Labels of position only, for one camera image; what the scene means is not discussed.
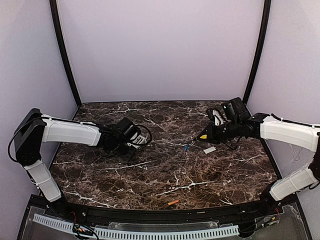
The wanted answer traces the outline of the yellow handled screwdriver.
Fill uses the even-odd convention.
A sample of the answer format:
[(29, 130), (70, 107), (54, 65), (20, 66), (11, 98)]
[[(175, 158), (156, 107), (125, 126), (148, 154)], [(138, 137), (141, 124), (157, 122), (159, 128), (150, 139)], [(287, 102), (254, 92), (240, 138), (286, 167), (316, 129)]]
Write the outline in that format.
[(196, 141), (196, 140), (206, 140), (208, 138), (208, 135), (207, 134), (200, 134), (196, 137), (194, 137), (193, 139)]

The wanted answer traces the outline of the white battery cover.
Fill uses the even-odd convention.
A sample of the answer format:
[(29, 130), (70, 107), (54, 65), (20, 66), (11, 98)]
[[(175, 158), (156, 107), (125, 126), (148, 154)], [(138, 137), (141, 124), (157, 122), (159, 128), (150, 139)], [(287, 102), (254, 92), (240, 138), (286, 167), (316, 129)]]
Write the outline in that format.
[(203, 152), (204, 152), (205, 154), (209, 154), (209, 153), (214, 152), (215, 150), (216, 150), (216, 148), (215, 148), (214, 146), (212, 146), (212, 147), (209, 147), (209, 148), (204, 149)]

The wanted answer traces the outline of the orange battery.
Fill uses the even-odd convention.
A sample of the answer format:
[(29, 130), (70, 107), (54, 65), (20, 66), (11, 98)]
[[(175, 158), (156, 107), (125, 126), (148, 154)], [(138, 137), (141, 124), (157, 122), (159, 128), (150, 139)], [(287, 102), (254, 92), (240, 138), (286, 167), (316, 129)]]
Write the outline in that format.
[(168, 203), (168, 206), (171, 206), (171, 205), (174, 205), (174, 204), (177, 204), (179, 202), (179, 200), (174, 200), (174, 201), (171, 201)]

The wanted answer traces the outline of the white remote control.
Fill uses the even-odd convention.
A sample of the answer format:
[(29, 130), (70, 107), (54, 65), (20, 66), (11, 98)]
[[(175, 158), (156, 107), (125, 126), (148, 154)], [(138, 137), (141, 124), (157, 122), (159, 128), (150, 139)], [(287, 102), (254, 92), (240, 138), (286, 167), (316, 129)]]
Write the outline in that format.
[(137, 145), (137, 146), (142, 146), (143, 144), (145, 144), (147, 142), (147, 138), (139, 135), (134, 141), (133, 144)]

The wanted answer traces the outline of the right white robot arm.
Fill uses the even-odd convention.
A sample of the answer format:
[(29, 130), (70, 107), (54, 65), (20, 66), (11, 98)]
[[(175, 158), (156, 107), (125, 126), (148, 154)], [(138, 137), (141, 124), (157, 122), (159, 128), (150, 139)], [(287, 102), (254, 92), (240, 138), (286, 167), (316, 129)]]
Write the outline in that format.
[(270, 183), (260, 194), (258, 212), (266, 215), (289, 195), (302, 189), (313, 189), (320, 184), (320, 126), (279, 118), (274, 114), (256, 113), (244, 119), (234, 118), (217, 125), (209, 123), (196, 137), (215, 145), (226, 144), (234, 138), (275, 140), (314, 153), (311, 163), (288, 176)]

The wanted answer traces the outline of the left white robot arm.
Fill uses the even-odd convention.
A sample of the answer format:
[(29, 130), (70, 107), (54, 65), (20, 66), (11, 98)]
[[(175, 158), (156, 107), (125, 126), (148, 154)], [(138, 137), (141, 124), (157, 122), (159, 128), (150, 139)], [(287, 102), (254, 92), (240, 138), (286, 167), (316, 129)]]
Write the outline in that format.
[(52, 203), (62, 198), (62, 192), (42, 161), (41, 145), (48, 142), (98, 147), (129, 160), (146, 138), (126, 117), (117, 124), (103, 125), (54, 118), (42, 114), (38, 108), (31, 109), (11, 140), (15, 150), (13, 160), (28, 172), (44, 197)]

